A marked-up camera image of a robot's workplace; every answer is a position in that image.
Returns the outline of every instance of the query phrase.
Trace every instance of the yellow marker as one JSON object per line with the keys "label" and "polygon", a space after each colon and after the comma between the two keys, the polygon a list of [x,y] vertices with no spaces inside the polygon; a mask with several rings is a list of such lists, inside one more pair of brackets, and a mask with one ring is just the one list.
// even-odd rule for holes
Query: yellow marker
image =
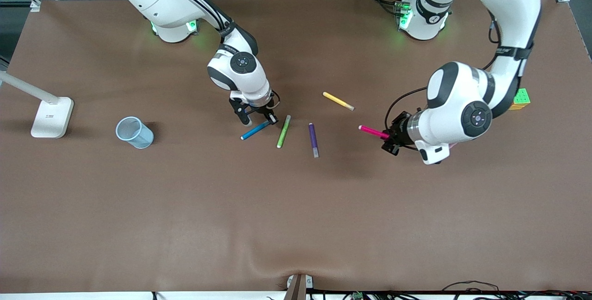
{"label": "yellow marker", "polygon": [[331,94],[328,94],[327,92],[323,92],[323,96],[326,97],[327,99],[336,102],[337,104],[342,105],[343,107],[351,110],[353,112],[353,110],[355,109],[354,106],[351,106],[351,104],[348,104],[347,102],[341,100],[340,98],[335,98],[334,96],[332,96]]}

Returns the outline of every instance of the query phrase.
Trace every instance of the green marker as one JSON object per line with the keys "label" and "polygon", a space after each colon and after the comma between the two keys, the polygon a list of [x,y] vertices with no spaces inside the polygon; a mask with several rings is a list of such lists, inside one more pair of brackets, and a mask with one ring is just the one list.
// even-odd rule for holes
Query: green marker
{"label": "green marker", "polygon": [[284,121],[284,127],[282,128],[282,133],[279,134],[279,140],[277,140],[277,147],[278,148],[282,148],[282,145],[284,144],[284,138],[286,138],[286,132],[288,132],[288,125],[290,125],[290,119],[292,117],[287,115],[286,116],[286,121]]}

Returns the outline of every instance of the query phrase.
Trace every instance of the blue marker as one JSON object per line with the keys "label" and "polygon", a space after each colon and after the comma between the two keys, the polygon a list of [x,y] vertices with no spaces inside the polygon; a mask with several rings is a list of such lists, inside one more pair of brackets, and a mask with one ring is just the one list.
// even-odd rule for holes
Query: blue marker
{"label": "blue marker", "polygon": [[308,133],[310,134],[310,145],[313,147],[313,156],[319,158],[319,145],[317,144],[317,134],[315,133],[315,125],[308,124]]}
{"label": "blue marker", "polygon": [[257,127],[254,127],[253,129],[247,131],[243,136],[241,136],[241,140],[246,140],[247,138],[249,138],[250,136],[258,133],[259,131],[261,131],[263,128],[267,127],[269,125],[269,121],[265,121],[263,123],[261,123],[260,125],[258,125]]}

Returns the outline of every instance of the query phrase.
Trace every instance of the brown mat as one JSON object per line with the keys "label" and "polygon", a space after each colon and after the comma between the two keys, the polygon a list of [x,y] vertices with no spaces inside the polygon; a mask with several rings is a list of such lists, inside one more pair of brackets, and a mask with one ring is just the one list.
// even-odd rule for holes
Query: brown mat
{"label": "brown mat", "polygon": [[[332,289],[591,289],[592,71],[569,7],[543,2],[532,104],[425,166],[357,127],[380,128],[447,61],[490,60],[479,0],[456,0],[428,42],[371,0],[216,0],[257,37],[277,114],[292,115],[281,150],[280,126],[239,140],[205,70],[210,26],[166,44],[127,1],[45,1],[9,72],[74,113],[65,138],[36,140],[38,101],[2,87],[0,291],[277,289],[296,272]],[[408,99],[394,114],[425,105]],[[154,146],[117,140],[129,115]]]}

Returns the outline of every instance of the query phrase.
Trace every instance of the pink marker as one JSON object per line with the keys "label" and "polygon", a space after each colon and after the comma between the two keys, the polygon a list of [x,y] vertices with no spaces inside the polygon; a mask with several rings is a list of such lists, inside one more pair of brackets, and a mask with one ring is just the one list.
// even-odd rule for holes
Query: pink marker
{"label": "pink marker", "polygon": [[382,138],[383,140],[386,140],[389,137],[389,135],[385,134],[384,132],[374,130],[372,128],[368,128],[364,125],[359,126],[358,129],[360,129],[363,132],[368,132],[368,134],[370,134],[370,135],[378,136],[378,137]]}

